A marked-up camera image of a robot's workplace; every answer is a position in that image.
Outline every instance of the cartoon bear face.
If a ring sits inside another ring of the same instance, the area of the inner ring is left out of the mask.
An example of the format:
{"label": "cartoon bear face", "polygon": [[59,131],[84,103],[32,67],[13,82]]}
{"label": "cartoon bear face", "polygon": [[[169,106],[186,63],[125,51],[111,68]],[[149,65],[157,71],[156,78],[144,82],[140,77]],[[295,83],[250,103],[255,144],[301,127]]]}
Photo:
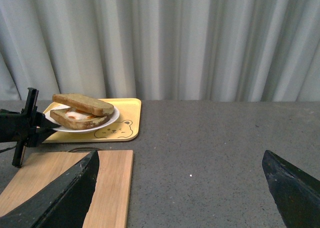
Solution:
{"label": "cartoon bear face", "polygon": [[131,129],[132,120],[124,120],[120,122],[113,122],[112,124],[98,129],[94,136],[96,138],[128,138],[134,133]]}

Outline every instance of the gray table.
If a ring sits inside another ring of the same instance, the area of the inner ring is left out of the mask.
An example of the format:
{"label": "gray table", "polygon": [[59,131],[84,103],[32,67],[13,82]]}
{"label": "gray table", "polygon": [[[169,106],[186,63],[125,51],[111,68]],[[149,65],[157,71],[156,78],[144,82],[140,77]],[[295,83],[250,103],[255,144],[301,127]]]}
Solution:
{"label": "gray table", "polygon": [[[0,101],[20,111],[24,101]],[[50,101],[38,101],[43,111]],[[285,227],[261,161],[271,150],[320,180],[320,102],[142,101],[129,142],[42,144],[133,150],[127,226],[132,228]],[[0,143],[4,149],[13,143]],[[17,172],[0,154],[0,192]]]}

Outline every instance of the wooden board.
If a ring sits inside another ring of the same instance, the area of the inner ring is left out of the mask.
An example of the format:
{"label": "wooden board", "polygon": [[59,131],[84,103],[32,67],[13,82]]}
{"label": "wooden board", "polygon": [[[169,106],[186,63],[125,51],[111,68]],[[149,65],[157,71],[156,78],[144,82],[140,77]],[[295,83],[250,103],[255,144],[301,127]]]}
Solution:
{"label": "wooden board", "polygon": [[[33,153],[0,195],[0,217],[13,210],[87,153]],[[125,228],[133,166],[132,150],[99,151],[99,172],[84,228]]]}

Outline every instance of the curtain fold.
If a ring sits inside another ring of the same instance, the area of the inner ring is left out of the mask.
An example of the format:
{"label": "curtain fold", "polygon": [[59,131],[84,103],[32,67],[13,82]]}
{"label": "curtain fold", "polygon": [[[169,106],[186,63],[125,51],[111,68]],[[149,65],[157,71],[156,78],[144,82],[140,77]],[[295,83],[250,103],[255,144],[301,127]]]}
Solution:
{"label": "curtain fold", "polygon": [[320,101],[320,0],[0,0],[0,100]]}

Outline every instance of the toast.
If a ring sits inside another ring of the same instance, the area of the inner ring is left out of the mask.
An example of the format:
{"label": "toast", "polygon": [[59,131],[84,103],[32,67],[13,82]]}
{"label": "toast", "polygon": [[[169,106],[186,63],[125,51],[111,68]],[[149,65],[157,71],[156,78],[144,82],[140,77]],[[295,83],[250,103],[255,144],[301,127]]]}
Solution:
{"label": "toast", "polygon": [[54,94],[52,100],[95,116],[108,116],[114,112],[112,104],[78,93]]}
{"label": "toast", "polygon": [[52,109],[50,110],[50,117],[65,128],[87,130],[105,124],[110,120],[111,115],[96,116],[70,107],[65,109]]}

